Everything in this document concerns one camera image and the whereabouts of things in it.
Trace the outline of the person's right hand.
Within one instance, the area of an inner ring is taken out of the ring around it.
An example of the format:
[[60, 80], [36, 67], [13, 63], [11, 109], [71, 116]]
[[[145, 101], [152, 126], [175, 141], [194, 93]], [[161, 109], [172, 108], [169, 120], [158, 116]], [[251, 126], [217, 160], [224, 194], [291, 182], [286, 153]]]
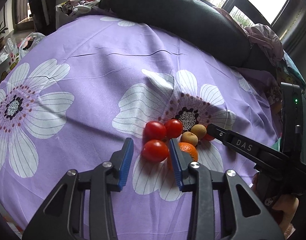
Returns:
[[270, 214], [285, 233], [291, 225], [291, 221], [297, 211], [299, 199], [292, 195], [284, 194], [273, 205]]

